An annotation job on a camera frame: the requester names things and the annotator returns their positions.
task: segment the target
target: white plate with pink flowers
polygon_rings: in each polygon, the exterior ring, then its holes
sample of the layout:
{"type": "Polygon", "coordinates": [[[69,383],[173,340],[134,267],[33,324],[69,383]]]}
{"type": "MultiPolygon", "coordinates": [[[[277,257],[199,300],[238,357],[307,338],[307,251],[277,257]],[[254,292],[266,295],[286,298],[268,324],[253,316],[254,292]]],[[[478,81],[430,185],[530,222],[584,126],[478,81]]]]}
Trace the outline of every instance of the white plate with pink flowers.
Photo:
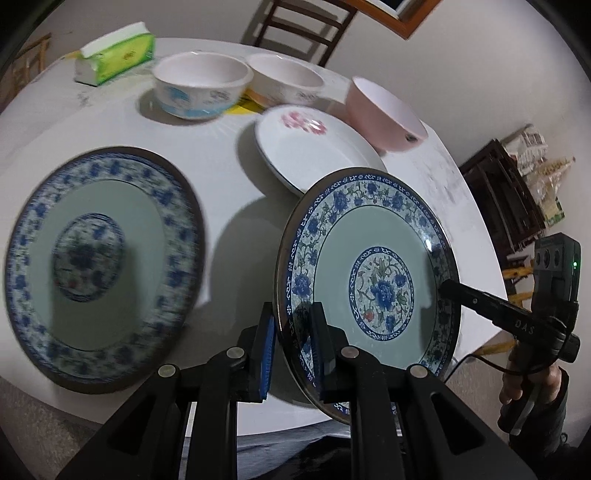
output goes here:
{"type": "Polygon", "coordinates": [[[256,123],[255,136],[271,170],[296,195],[343,168],[387,171],[353,128],[314,108],[283,105],[267,110],[256,123]]]}

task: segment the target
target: wall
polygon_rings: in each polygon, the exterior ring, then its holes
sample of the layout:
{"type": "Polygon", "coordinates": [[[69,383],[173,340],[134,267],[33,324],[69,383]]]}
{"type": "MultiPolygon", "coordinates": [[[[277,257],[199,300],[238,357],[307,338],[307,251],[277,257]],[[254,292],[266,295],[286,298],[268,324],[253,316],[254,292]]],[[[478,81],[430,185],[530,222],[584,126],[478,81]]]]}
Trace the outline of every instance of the wall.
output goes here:
{"type": "MultiPolygon", "coordinates": [[[[159,37],[239,42],[252,38],[252,19],[262,14],[259,0],[169,0],[165,8],[158,0],[66,0],[32,38],[54,34],[50,59],[137,20],[159,37]]],[[[309,46],[294,43],[288,34],[274,39],[296,48],[309,46]]],[[[586,188],[591,179],[591,84],[558,33],[526,0],[444,0],[409,41],[358,15],[328,67],[349,77],[362,74],[408,102],[459,164],[491,138],[535,123],[552,155],[578,159],[559,194],[567,217],[557,230],[578,239],[583,256],[591,251],[586,188]]],[[[584,268],[577,325],[583,348],[569,367],[567,431],[575,439],[591,423],[586,373],[590,291],[591,268],[584,268]]]]}

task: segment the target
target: white tablecloth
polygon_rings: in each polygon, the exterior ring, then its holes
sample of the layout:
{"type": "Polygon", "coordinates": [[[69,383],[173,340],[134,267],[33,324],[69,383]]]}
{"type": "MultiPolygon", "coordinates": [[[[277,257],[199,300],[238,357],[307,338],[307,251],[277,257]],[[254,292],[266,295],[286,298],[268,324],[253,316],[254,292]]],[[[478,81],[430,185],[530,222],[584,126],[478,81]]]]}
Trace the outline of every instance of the white tablecloth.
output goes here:
{"type": "MultiPolygon", "coordinates": [[[[187,50],[245,57],[259,49],[210,40],[163,38],[157,57],[187,50]]],[[[322,97],[344,101],[349,81],[314,67],[326,81],[322,97]]],[[[131,145],[170,160],[191,182],[206,221],[207,262],[203,288],[182,338],[168,361],[181,368],[207,361],[235,344],[240,331],[258,323],[272,300],[275,257],[285,222],[297,199],[266,168],[253,136],[256,115],[225,115],[187,125],[150,109],[150,65],[101,87],[73,81],[73,60],[54,63],[0,115],[0,241],[35,187],[80,153],[131,145]]],[[[478,207],[437,134],[418,148],[384,157],[388,171],[413,188],[434,210],[448,236],[460,279],[505,297],[496,255],[478,207]]],[[[461,358],[498,329],[470,310],[454,356],[461,358]]],[[[240,404],[238,435],[293,429],[327,417],[303,402],[280,358],[269,399],[240,404]]],[[[0,375],[35,398],[88,420],[104,422],[137,387],[106,395],[83,395],[58,387],[25,356],[0,311],[0,375]]]]}

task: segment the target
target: plate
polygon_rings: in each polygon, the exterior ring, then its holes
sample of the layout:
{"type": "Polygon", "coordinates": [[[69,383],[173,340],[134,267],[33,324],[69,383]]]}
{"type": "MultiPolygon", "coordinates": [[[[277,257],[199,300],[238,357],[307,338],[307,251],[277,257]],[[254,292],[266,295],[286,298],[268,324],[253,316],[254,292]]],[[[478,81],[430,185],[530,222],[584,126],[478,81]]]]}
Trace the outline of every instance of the plate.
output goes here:
{"type": "Polygon", "coordinates": [[[301,196],[321,178],[348,167],[386,172],[374,148],[349,125],[313,108],[267,110],[255,127],[256,142],[275,175],[301,196]]]}
{"type": "Polygon", "coordinates": [[[370,168],[337,171],[300,200],[281,240],[275,317],[294,378],[323,412],[348,423],[347,404],[325,405],[314,387],[309,308],[385,365],[419,363],[436,375],[457,342],[461,307],[437,294],[459,280],[452,249],[425,202],[370,168]]]}
{"type": "Polygon", "coordinates": [[[113,147],[70,160],[29,197],[5,259],[10,322],[33,363],[81,393],[159,364],[199,291],[204,227],[168,161],[113,147]]]}

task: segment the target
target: tissue box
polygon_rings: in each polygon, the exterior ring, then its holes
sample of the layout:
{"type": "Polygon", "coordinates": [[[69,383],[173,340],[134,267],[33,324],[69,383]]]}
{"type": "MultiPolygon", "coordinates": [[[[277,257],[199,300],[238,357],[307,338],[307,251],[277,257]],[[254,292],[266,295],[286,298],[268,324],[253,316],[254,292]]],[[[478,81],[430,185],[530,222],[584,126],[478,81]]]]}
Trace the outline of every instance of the tissue box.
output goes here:
{"type": "Polygon", "coordinates": [[[153,56],[154,36],[144,23],[128,25],[80,49],[74,80],[98,86],[153,56]]]}

